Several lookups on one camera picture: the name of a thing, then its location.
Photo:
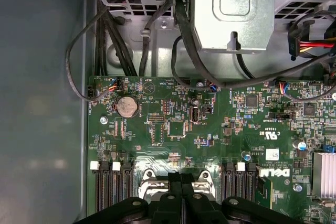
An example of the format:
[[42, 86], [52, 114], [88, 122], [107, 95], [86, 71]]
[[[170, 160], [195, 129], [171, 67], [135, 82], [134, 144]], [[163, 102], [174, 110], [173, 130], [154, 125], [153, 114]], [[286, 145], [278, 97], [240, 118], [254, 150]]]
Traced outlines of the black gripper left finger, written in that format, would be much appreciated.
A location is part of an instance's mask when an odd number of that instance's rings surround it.
[[182, 184], [180, 173], [168, 174], [169, 190], [159, 200], [130, 197], [76, 223], [180, 223]]

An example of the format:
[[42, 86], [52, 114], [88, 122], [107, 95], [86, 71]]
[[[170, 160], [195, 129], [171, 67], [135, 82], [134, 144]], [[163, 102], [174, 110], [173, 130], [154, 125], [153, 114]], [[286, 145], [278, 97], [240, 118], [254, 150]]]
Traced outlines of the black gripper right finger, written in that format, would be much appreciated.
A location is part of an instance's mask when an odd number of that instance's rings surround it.
[[210, 200], [204, 193], [196, 193], [190, 173], [181, 174], [186, 213], [193, 223], [296, 223], [291, 217], [258, 205], [252, 201], [231, 196], [221, 204]]

